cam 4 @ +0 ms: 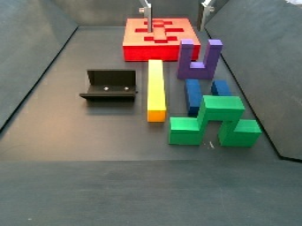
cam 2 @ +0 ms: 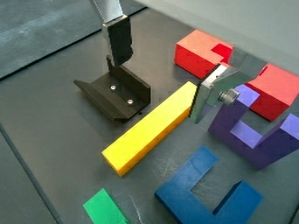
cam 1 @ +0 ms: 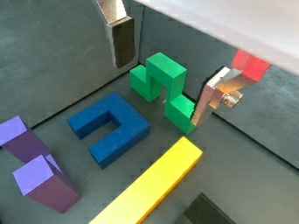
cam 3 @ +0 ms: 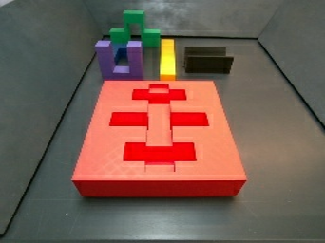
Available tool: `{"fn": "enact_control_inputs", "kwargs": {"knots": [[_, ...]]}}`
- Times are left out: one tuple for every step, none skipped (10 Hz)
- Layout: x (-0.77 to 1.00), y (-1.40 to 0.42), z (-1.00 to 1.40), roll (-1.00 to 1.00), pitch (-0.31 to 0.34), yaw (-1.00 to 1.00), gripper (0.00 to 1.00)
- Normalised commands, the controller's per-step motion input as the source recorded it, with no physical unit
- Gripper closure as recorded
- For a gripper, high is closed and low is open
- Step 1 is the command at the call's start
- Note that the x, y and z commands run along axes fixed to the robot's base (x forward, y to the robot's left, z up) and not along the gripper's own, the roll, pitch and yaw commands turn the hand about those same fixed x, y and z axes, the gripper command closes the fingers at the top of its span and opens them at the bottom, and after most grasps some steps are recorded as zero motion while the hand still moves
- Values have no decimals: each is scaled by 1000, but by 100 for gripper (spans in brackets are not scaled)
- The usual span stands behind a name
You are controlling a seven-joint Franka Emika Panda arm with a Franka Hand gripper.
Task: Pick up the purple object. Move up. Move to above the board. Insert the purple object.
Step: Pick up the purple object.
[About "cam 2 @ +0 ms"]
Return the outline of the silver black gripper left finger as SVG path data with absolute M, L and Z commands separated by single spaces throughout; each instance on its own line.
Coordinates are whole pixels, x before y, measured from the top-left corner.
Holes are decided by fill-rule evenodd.
M 109 52 L 115 67 L 133 57 L 131 21 L 125 14 L 119 0 L 90 0 L 103 21 L 102 29 L 109 44 Z

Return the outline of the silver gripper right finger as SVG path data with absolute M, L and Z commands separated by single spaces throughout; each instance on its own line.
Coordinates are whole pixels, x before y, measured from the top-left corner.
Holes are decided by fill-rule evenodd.
M 199 123 L 217 102 L 230 106 L 239 97 L 235 87 L 250 80 L 251 77 L 241 68 L 218 64 L 198 84 L 191 104 L 191 121 Z

